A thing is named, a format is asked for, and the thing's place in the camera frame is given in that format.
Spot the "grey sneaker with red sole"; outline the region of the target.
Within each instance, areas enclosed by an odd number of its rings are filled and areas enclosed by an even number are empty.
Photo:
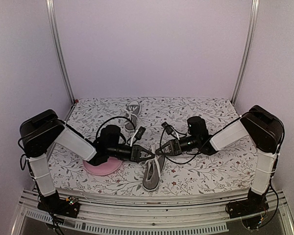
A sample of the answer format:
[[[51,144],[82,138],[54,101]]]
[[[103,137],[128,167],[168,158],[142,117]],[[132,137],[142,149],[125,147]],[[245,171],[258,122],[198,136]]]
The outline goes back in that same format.
[[[137,100],[133,100],[126,105],[125,117],[132,122],[132,124],[128,122],[125,125],[126,130],[133,131],[136,128],[140,110],[141,110],[141,106]]]

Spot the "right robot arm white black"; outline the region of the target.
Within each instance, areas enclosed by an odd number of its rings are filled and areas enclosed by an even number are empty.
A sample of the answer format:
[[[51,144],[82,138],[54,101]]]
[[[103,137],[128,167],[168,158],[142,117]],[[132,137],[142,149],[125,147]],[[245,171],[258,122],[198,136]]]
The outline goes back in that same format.
[[[254,179],[247,198],[232,201],[225,211],[230,218],[237,218],[269,209],[266,194],[271,188],[278,156],[285,137],[282,121],[262,107],[255,105],[248,112],[213,135],[208,133],[206,122],[200,116],[188,118],[188,135],[160,144],[156,154],[160,156],[178,156],[183,152],[197,149],[198,153],[211,156],[226,147],[249,137],[256,148],[257,165]]]

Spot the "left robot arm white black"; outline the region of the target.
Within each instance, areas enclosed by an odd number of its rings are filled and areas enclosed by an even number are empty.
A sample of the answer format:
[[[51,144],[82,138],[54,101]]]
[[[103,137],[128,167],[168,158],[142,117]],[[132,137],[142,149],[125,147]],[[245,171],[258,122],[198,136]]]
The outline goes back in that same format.
[[[18,146],[23,151],[21,167],[26,165],[39,194],[38,209],[50,216],[60,215],[77,218],[80,211],[79,199],[69,196],[62,199],[50,172],[49,155],[55,147],[79,157],[91,166],[101,166],[109,158],[140,163],[155,159],[155,154],[137,145],[145,132],[134,129],[127,140],[121,128],[110,124],[119,117],[112,117],[101,124],[94,141],[89,140],[72,126],[61,120],[52,109],[43,111],[20,125]]]

